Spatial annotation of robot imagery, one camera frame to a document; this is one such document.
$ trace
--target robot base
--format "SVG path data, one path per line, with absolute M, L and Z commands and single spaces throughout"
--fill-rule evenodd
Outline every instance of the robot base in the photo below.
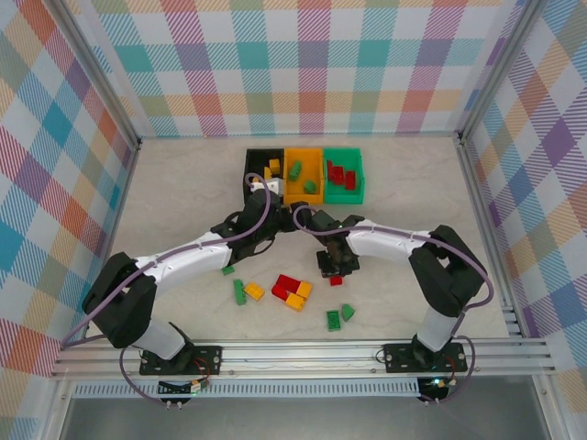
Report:
M 457 373 L 467 371 L 467 359 L 462 344 L 448 343 L 442 350 L 437 362 L 430 367 L 423 367 L 413 355 L 412 344 L 385 344 L 383 346 L 383 358 L 385 370 L 388 373 Z
M 140 368 L 138 374 L 141 376 L 217 376 L 220 374 L 222 363 L 221 346 L 189 346 L 190 361 L 184 362 L 181 368 L 177 364 L 161 359 L 155 353 L 143 350 L 140 354 Z

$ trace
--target green lego brick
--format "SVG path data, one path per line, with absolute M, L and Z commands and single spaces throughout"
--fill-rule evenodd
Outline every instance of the green lego brick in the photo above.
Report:
M 297 178 L 300 177 L 300 172 L 302 172 L 302 161 L 297 160 L 293 163 L 292 169 L 289 173 L 289 180 L 292 182 L 297 181 Z
M 245 284 L 242 280 L 232 281 L 235 287 L 235 298 L 238 305 L 244 305 L 247 302 L 247 295 L 245 295 Z
M 329 310 L 327 312 L 327 320 L 329 332 L 340 330 L 340 317 L 338 316 L 338 310 Z
M 226 266 L 225 268 L 222 268 L 222 274 L 223 275 L 230 275 L 231 273 L 234 273 L 235 268 L 233 268 L 232 266 Z
M 304 193 L 306 194 L 316 194 L 316 184 L 314 181 L 305 181 L 304 183 Z
M 346 323 L 352 317 L 352 315 L 355 314 L 355 309 L 353 309 L 348 304 L 342 304 L 342 310 L 340 311 L 340 314 L 342 314 L 342 320 Z

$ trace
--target yellow brick in bin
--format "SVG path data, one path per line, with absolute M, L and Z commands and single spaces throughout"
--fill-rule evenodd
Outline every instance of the yellow brick in bin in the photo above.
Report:
M 245 293 L 248 296 L 250 296 L 253 300 L 258 301 L 265 294 L 265 290 L 263 290 L 261 286 L 259 286 L 258 284 L 250 282 L 249 284 L 247 284 L 247 287 L 245 287 Z
M 287 301 L 285 301 L 285 305 L 296 310 L 297 312 L 302 310 L 304 303 L 304 298 L 296 295 L 295 293 L 290 293 L 287 297 Z
M 312 292 L 312 283 L 307 281 L 300 282 L 300 287 L 297 288 L 295 292 L 296 295 L 301 296 L 304 298 L 304 301 L 308 301 L 310 297 L 310 293 Z
M 279 159 L 269 159 L 269 169 L 271 170 L 272 174 L 279 174 Z

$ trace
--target black mounting plate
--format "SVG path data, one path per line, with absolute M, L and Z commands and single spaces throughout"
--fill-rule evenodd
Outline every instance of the black mounting plate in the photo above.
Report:
M 208 373 L 206 367 L 210 369 L 210 376 L 220 374 L 220 365 L 222 364 L 221 346 L 194 346 L 193 353 L 192 358 L 200 358 L 205 361 L 198 361 L 204 370 L 201 371 L 195 362 L 192 362 L 181 372 L 171 371 L 166 369 L 165 363 L 159 362 L 160 358 L 156 354 L 143 350 L 140 354 L 141 362 L 138 374 L 141 376 L 202 376 Z
M 452 373 L 452 365 L 447 360 L 451 358 L 455 362 L 455 371 L 458 373 L 467 371 L 467 359 L 462 344 L 451 342 L 443 350 L 443 355 L 432 368 L 422 368 L 412 355 L 412 344 L 385 344 L 383 346 L 383 358 L 385 359 L 385 371 L 388 373 Z

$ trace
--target plaid wall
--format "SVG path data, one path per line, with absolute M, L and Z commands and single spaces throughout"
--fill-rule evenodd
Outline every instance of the plaid wall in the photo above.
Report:
M 69 0 L 131 117 L 160 137 L 451 132 L 514 3 Z
M 551 0 L 472 136 L 532 336 L 587 432 L 587 1 Z
M 131 148 L 40 0 L 0 0 L 0 439 L 30 438 Z

